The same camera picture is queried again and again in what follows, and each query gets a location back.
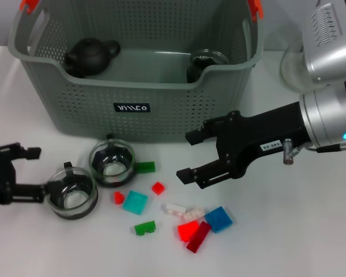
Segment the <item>white wall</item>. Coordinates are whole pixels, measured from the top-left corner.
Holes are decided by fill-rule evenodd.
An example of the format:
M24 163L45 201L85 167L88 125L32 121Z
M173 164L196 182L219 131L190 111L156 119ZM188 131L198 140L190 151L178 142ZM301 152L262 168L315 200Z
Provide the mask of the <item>white wall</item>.
M303 11L307 7L315 7L317 3L317 0L261 1L264 9L266 50L285 50L299 31ZM20 2L21 0L0 0L0 45L7 44L7 36Z

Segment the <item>perforated basket wall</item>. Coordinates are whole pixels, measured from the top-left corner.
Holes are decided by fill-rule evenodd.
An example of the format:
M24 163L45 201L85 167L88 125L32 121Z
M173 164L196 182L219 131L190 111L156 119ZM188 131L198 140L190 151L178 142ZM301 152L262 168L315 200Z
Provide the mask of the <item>perforated basket wall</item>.
M28 52L42 11L44 23ZM64 53L85 37L113 38L122 49L190 53L208 48L225 54L231 65L210 66L193 84L74 78L62 67ZM31 14L18 12L8 47L22 60L62 131L172 141L237 108L262 46L261 20L252 22L247 0L42 0ZM117 113L114 103L149 103L151 111Z

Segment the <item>blue block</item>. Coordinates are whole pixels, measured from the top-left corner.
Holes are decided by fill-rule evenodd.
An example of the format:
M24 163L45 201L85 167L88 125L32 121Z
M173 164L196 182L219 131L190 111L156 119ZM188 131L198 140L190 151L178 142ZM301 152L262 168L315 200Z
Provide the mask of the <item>blue block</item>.
M131 190L123 204L123 209L136 215L141 215L147 202L148 197L146 195Z
M219 233L233 224L233 221L227 215L222 206L206 214L205 219L212 227L214 233Z

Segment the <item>green lego brick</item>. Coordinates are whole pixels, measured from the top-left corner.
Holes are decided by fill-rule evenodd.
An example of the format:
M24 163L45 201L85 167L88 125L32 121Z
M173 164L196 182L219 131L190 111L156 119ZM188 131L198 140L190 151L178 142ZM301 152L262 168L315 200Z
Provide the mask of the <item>green lego brick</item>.
M134 226L136 231L136 235L144 235L145 233L154 233L156 229L155 221L145 222L143 224L139 224Z
M150 173L155 172L155 162L136 163L137 173Z

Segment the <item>white lego brick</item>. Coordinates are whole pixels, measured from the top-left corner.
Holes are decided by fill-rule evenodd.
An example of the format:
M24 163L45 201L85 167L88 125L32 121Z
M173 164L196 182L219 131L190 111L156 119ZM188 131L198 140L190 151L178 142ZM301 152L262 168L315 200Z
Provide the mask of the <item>white lego brick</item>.
M204 209L196 208L192 211L189 211L183 215L183 218L186 222L191 222L196 219L202 218L205 215Z
M186 210L187 209L183 206L174 205L174 204L166 204L166 211L168 214L171 214L171 215L182 217L185 214Z

